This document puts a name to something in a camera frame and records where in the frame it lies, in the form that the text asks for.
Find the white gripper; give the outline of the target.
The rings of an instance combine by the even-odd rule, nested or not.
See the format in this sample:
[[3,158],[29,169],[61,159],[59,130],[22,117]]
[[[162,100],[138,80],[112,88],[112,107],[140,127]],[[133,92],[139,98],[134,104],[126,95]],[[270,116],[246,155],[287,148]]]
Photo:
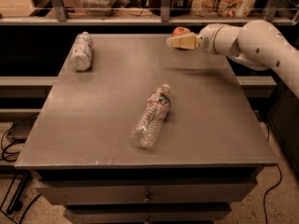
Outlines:
[[200,49],[214,55],[221,55],[221,29],[223,24],[213,23],[204,27],[199,36],[195,33],[174,35],[166,39],[166,45],[175,49]]

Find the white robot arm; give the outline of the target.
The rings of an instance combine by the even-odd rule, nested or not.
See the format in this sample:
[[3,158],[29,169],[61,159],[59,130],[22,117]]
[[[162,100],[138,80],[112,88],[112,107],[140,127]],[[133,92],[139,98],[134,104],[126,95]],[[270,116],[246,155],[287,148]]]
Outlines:
[[166,45],[176,49],[197,49],[224,55],[253,70],[273,70],[299,98],[299,50],[270,22],[250,21],[244,26],[212,23],[197,35],[172,35]]

